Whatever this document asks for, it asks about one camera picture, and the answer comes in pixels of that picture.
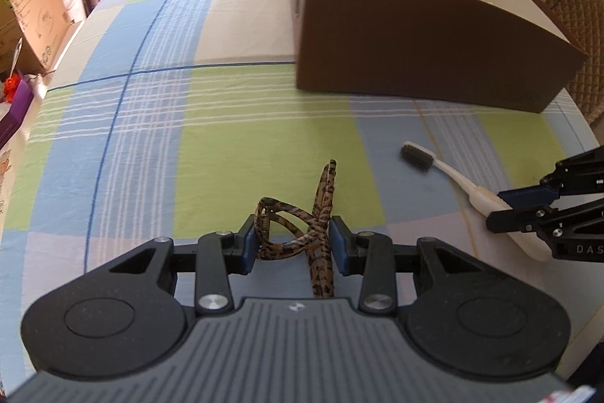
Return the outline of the white toothbrush black bristles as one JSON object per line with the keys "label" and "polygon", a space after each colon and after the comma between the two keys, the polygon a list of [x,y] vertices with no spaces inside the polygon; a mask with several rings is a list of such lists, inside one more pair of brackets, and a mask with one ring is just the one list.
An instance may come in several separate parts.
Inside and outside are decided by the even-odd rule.
{"label": "white toothbrush black bristles", "polygon": [[[453,169],[439,159],[434,152],[417,143],[406,141],[400,150],[401,158],[422,172],[431,168],[439,169],[446,174],[469,198],[470,204],[484,218],[493,212],[510,210],[510,205],[504,202],[487,188],[476,185],[462,173]],[[531,259],[546,262],[552,259],[550,248],[538,238],[534,232],[508,232],[508,237],[514,241]]]}

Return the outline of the plaid tablecloth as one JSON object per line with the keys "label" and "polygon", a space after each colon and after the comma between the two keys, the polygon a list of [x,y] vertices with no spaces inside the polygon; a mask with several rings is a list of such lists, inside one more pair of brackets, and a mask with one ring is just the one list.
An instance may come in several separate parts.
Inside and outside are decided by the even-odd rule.
{"label": "plaid tablecloth", "polygon": [[446,176],[399,156],[414,141],[492,191],[533,184],[597,144],[566,93],[539,114],[305,93],[290,0],[102,0],[33,112],[1,154],[8,391],[32,374],[20,321],[40,296],[156,236],[239,228],[265,196],[310,208],[329,161],[350,228],[438,237],[557,298],[563,375],[602,338],[601,266],[530,260]]}

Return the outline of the quilted brown chair cushion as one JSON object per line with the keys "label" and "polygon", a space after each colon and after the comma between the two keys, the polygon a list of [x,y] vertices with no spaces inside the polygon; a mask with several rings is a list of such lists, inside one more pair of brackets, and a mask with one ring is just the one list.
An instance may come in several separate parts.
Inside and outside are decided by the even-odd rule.
{"label": "quilted brown chair cushion", "polygon": [[603,0],[545,0],[586,59],[566,89],[587,122],[603,117]]}

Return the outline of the brown cardboard storage box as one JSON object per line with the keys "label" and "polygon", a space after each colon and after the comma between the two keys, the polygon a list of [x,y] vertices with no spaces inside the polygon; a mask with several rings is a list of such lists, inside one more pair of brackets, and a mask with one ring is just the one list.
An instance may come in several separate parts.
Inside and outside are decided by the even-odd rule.
{"label": "brown cardboard storage box", "polygon": [[296,84],[539,113],[586,56],[541,0],[292,0]]}

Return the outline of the purple box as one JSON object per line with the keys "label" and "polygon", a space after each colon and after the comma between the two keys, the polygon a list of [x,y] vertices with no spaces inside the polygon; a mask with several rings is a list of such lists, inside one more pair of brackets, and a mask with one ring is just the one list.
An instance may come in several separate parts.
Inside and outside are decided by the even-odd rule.
{"label": "purple box", "polygon": [[0,147],[3,147],[23,124],[27,112],[34,99],[34,93],[29,83],[20,81],[16,87],[12,103],[7,113],[1,119]]}

